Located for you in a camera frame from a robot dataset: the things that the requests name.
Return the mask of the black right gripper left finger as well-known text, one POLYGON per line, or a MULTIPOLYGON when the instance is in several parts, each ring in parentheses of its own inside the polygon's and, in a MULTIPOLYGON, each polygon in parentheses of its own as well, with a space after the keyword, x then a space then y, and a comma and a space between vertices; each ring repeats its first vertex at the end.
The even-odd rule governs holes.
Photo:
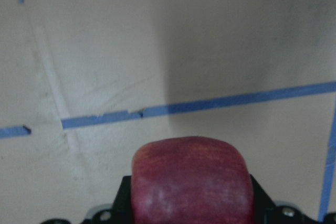
POLYGON ((124 176, 122 178, 110 212, 111 223, 134 223, 131 206, 131 176, 124 176))

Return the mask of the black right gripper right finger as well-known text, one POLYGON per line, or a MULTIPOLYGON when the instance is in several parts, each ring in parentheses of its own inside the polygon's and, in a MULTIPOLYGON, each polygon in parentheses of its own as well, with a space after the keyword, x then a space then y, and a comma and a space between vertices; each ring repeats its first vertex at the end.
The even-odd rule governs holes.
POLYGON ((250 178, 254 193, 255 223, 271 223, 276 204, 252 174, 250 178))

